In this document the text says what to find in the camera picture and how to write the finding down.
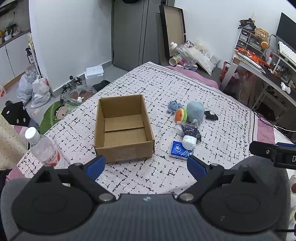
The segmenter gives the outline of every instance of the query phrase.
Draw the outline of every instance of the patterned bedsheet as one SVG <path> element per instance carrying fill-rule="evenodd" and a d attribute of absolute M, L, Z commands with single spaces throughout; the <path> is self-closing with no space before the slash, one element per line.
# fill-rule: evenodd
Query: patterned bedsheet
<path fill-rule="evenodd" d="M 69 163 L 86 163 L 95 157 L 94 125 L 98 100 L 101 97 L 142 94 L 155 136 L 155 154 L 141 161 L 107 164 L 97 182 L 115 195 L 120 193 L 178 195 L 195 183 L 186 161 L 169 156 L 173 140 L 182 135 L 167 114 L 167 104 L 177 100 L 183 105 L 191 100 L 203 103 L 219 120 L 203 120 L 202 142 L 194 155 L 206 163 L 219 163 L 226 169 L 249 157 L 249 144 L 256 140 L 257 117 L 230 96 L 202 82 L 165 67 L 148 62 L 112 82 L 88 99 L 59 123 L 46 136 L 53 139 Z M 32 177 L 41 164 L 30 152 L 18 163 L 25 177 Z"/>

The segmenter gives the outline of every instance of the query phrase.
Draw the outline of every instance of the blue plush toy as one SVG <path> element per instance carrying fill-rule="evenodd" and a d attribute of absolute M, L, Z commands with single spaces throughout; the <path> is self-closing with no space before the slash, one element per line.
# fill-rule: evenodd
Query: blue plush toy
<path fill-rule="evenodd" d="M 176 100 L 170 101 L 168 104 L 167 113 L 174 114 L 178 109 L 181 109 L 182 107 L 182 104 L 177 103 Z"/>
<path fill-rule="evenodd" d="M 197 101 L 190 101 L 187 104 L 186 111 L 187 121 L 192 122 L 193 120 L 195 120 L 196 123 L 194 125 L 199 126 L 202 122 L 205 113 L 203 104 Z"/>

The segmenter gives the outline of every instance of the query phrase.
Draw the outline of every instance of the wicker basket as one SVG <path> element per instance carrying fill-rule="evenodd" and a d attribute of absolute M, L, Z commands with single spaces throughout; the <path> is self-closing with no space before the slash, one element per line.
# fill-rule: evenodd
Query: wicker basket
<path fill-rule="evenodd" d="M 269 34 L 264 29 L 256 28 L 255 36 L 260 38 L 262 41 L 266 41 L 269 37 Z"/>

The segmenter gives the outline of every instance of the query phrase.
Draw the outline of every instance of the cardboard box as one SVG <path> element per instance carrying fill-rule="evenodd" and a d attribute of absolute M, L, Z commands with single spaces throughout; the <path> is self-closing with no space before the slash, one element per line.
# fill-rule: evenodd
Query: cardboard box
<path fill-rule="evenodd" d="M 94 147 L 106 163 L 152 157 L 154 135 L 142 95 L 99 100 Z"/>

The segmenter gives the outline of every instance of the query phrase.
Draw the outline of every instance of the plush toy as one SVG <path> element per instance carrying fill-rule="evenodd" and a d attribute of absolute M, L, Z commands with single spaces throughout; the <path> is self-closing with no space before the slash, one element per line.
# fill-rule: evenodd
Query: plush toy
<path fill-rule="evenodd" d="M 205 108 L 203 107 L 202 103 L 197 102 L 197 101 L 190 101 L 187 104 L 187 120 L 191 123 L 193 120 L 199 126 L 202 122 L 204 113 L 205 113 Z"/>
<path fill-rule="evenodd" d="M 170 101 L 168 104 L 167 113 L 174 114 L 178 109 L 182 108 L 182 104 L 177 103 L 176 100 Z"/>
<path fill-rule="evenodd" d="M 185 122 L 187 120 L 187 111 L 185 108 L 178 109 L 175 115 L 175 122 Z"/>

